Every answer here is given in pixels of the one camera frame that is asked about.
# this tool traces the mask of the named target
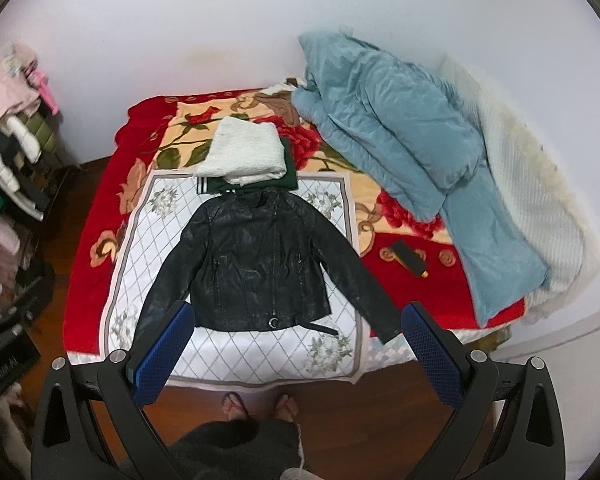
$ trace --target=blue comforter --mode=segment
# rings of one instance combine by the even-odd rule
[[[310,32],[300,44],[307,86],[292,95],[298,113],[419,221],[442,214],[478,324],[541,286],[547,267],[506,211],[453,87],[342,34]]]

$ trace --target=black leather jacket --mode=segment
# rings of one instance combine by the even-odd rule
[[[383,342],[400,332],[399,311],[338,229],[299,196],[268,187],[196,210],[144,300],[134,339],[188,292],[197,326],[320,330],[311,322],[331,312],[320,264]]]

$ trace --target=person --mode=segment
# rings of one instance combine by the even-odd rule
[[[255,420],[240,395],[222,398],[226,421],[202,424],[169,446],[184,478],[222,480],[320,480],[305,471],[299,426],[294,423],[298,404],[282,395],[272,418]],[[121,470],[132,478],[128,468]]]

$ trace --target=foot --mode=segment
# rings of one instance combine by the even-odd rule
[[[286,420],[287,422],[293,422],[294,417],[298,414],[298,404],[288,395],[280,396],[276,403],[276,412],[273,418],[278,420]]]
[[[231,392],[222,398],[222,412],[226,420],[245,420],[249,418],[249,412],[244,407],[244,402],[240,396]]]

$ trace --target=metal screw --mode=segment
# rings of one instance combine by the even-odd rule
[[[109,360],[112,363],[119,363],[126,357],[126,352],[124,350],[114,350],[109,354]]]
[[[472,350],[469,355],[471,356],[471,359],[477,363],[483,363],[487,360],[487,354],[482,350]]]
[[[542,359],[539,357],[532,357],[531,365],[536,370],[542,370],[544,368],[544,361],[542,361]]]
[[[60,368],[62,368],[64,366],[65,363],[66,363],[66,361],[64,360],[64,357],[56,357],[54,359],[54,361],[51,363],[51,367],[54,370],[59,370]]]

